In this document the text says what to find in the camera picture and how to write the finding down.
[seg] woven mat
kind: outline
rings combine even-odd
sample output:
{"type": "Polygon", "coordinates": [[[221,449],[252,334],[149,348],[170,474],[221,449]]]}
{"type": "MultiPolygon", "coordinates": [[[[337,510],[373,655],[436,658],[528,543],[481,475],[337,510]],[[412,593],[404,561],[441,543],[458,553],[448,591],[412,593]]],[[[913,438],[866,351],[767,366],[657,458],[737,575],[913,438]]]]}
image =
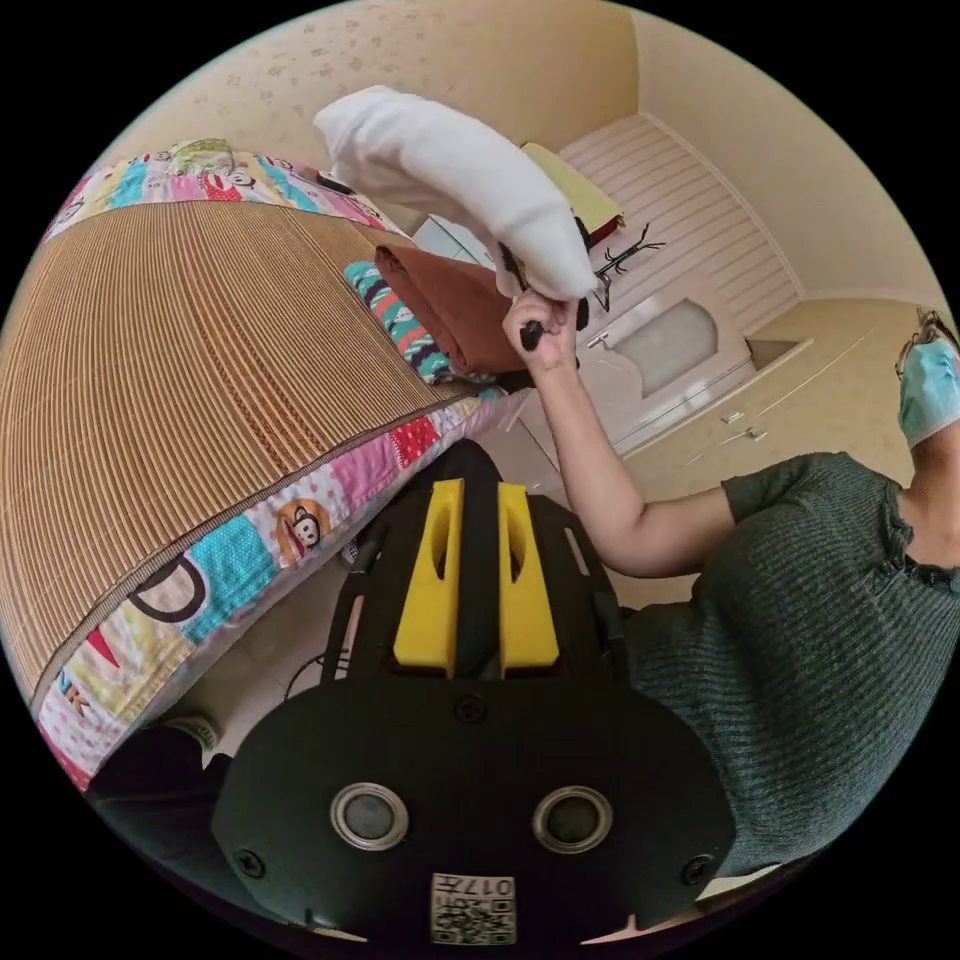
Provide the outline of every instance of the woven mat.
{"type": "Polygon", "coordinates": [[[150,204],[38,251],[0,343],[0,630],[28,695],[158,551],[464,395],[420,381],[343,279],[383,236],[150,204]]]}

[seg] blue face mask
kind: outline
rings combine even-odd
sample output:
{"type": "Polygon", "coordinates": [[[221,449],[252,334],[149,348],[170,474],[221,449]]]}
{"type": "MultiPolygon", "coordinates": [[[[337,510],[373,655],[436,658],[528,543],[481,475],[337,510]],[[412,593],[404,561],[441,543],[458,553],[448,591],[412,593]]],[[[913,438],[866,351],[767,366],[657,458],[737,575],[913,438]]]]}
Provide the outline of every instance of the blue face mask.
{"type": "Polygon", "coordinates": [[[917,344],[903,365],[900,429],[912,450],[960,421],[960,360],[947,340],[917,344]]]}

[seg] dark green sweater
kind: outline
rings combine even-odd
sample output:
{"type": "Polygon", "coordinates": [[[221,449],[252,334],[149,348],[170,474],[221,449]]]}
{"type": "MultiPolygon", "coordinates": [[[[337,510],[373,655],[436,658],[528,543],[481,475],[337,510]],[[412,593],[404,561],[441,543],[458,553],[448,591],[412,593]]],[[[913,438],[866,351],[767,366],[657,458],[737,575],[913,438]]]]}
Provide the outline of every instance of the dark green sweater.
{"type": "Polygon", "coordinates": [[[737,526],[688,603],[630,618],[629,659],[713,757],[737,876],[820,849],[876,796],[960,637],[960,569],[914,564],[900,486],[845,454],[723,487],[737,526]]]}

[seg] hand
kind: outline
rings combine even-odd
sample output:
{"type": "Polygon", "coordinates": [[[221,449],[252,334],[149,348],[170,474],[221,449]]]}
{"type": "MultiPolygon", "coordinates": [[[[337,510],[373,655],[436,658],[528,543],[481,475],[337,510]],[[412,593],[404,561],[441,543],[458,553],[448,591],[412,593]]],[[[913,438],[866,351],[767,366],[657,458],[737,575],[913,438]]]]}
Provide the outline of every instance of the hand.
{"type": "Polygon", "coordinates": [[[517,297],[503,319],[503,330],[514,350],[523,359],[530,373],[577,367],[577,302],[557,303],[534,290],[517,297]],[[527,351],[520,341],[524,325],[535,321],[543,327],[543,336],[536,350],[527,351]]]}

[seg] white towel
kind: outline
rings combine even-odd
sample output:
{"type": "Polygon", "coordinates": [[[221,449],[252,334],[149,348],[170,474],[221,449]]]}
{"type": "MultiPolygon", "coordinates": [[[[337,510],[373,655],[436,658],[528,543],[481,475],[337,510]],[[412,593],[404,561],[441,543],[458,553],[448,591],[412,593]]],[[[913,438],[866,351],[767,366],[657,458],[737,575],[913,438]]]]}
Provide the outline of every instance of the white towel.
{"type": "Polygon", "coordinates": [[[503,263],[501,243],[546,297],[579,300],[596,288],[567,199],[486,124],[383,86],[334,101],[313,122],[326,137],[334,179],[462,224],[493,258],[504,296],[520,288],[503,263]]]}

